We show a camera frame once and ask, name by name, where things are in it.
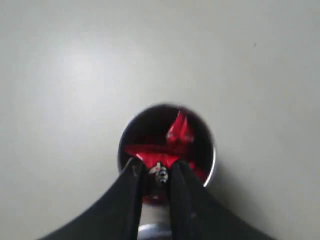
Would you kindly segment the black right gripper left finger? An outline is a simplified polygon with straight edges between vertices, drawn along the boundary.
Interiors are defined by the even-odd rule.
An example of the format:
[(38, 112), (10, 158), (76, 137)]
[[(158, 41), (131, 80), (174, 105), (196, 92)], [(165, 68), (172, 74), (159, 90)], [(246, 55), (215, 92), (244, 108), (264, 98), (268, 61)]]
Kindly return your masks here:
[(143, 162), (131, 158), (89, 209), (43, 240), (136, 240), (142, 212)]

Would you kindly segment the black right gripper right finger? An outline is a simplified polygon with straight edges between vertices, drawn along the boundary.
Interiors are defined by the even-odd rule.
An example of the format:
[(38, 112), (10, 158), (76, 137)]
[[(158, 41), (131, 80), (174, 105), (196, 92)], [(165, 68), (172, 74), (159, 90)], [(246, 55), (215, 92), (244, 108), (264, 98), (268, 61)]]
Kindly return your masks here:
[(221, 205), (182, 160), (171, 166), (169, 215), (174, 240), (269, 240)]

